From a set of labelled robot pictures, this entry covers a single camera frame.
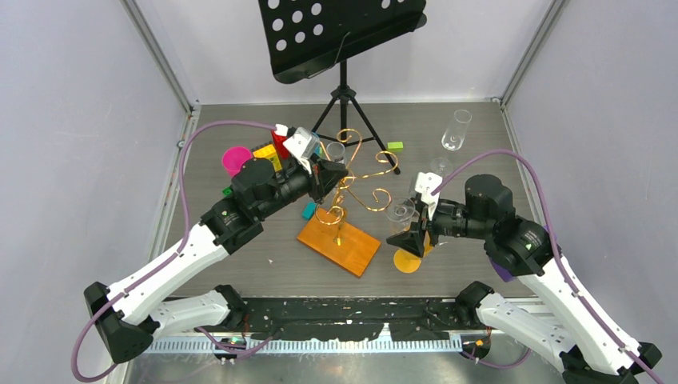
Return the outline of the orange plastic goblet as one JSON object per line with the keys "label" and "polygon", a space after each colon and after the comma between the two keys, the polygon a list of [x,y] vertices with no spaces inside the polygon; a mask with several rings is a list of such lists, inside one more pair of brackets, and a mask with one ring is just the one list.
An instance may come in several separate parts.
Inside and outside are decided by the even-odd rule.
{"label": "orange plastic goblet", "polygon": [[426,258],[432,250],[428,234],[425,235],[424,246],[425,248],[422,257],[416,256],[407,250],[397,249],[393,255],[393,265],[404,274],[414,273],[421,266],[423,259]]}

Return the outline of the clear stemless wine glass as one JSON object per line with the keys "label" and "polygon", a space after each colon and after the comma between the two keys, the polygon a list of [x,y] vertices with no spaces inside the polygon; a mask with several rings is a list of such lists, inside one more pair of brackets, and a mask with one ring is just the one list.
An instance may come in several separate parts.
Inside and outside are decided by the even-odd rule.
{"label": "clear stemless wine glass", "polygon": [[419,214],[411,198],[395,198],[386,210],[386,217],[389,220],[390,234],[399,234],[408,230]]}

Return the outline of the gold wine glass rack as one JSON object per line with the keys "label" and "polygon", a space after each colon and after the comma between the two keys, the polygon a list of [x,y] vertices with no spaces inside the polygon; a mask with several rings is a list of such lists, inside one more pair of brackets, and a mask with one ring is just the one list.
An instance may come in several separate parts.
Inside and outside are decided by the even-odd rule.
{"label": "gold wine glass rack", "polygon": [[381,241],[348,223],[349,210],[345,206],[345,198],[351,197],[359,206],[371,213],[386,211],[393,201],[387,189],[382,187],[374,189],[373,202],[366,203],[355,195],[352,187],[356,182],[394,173],[399,162],[392,151],[380,150],[376,152],[374,158],[388,168],[372,174],[355,175],[352,163],[366,139],[358,130],[347,128],[337,133],[336,140],[347,148],[349,140],[354,135],[357,136],[357,148],[345,160],[348,175],[332,189],[328,203],[317,203],[314,206],[297,240],[352,276],[361,278],[381,247]]}

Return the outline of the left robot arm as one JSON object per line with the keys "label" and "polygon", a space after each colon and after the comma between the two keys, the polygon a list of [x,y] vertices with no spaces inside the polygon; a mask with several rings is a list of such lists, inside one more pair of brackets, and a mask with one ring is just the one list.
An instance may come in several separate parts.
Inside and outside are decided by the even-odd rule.
{"label": "left robot arm", "polygon": [[168,296],[256,238],[269,216],[305,195],[321,202],[349,173],[316,155],[309,166],[294,161],[278,173],[268,160],[248,160],[232,177],[229,193],[183,240],[120,282],[88,286],[86,303],[113,362],[128,362],[154,340],[199,326],[238,330],[247,306],[232,286],[193,298],[170,301]]}

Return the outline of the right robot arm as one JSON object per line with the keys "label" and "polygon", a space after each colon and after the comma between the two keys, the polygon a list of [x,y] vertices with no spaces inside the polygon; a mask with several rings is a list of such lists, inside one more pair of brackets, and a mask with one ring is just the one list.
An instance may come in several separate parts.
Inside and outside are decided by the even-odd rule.
{"label": "right robot arm", "polygon": [[549,362],[567,383],[634,383],[638,374],[661,360],[660,350],[623,331],[588,296],[573,289],[576,277],[548,231],[522,218],[512,191],[490,174],[465,182],[462,203],[433,196],[438,177],[420,173],[413,182],[419,217],[388,238],[389,245],[423,258],[440,237],[483,243],[497,273],[527,286],[556,318],[548,323],[513,305],[490,286],[473,282],[456,297],[457,320],[467,328],[489,326]]}

